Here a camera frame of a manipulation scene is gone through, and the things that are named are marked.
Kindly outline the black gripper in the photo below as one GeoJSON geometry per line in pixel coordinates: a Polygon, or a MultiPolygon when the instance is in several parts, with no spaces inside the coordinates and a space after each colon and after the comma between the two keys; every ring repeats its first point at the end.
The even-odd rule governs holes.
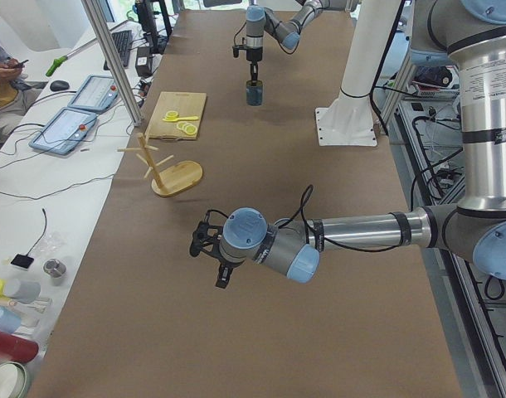
{"type": "Polygon", "coordinates": [[[225,259],[220,259],[215,286],[219,289],[225,289],[231,281],[233,270],[238,268],[240,265],[241,263],[233,263],[225,259]]]}
{"type": "Polygon", "coordinates": [[[250,78],[248,85],[258,85],[258,66],[263,58],[263,48],[246,48],[246,59],[250,62],[250,78]]]}

